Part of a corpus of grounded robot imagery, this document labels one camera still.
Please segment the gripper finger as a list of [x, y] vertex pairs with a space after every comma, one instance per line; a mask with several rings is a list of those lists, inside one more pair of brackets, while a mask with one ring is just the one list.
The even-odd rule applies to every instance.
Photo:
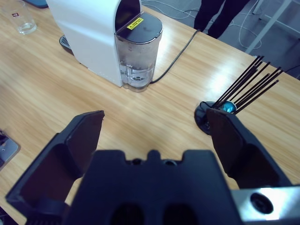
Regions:
[[223, 170], [239, 188], [292, 185], [265, 147], [235, 114], [211, 108], [206, 115]]
[[61, 225], [73, 183], [87, 171], [95, 152], [104, 111], [75, 116], [42, 149], [6, 195], [28, 225]]

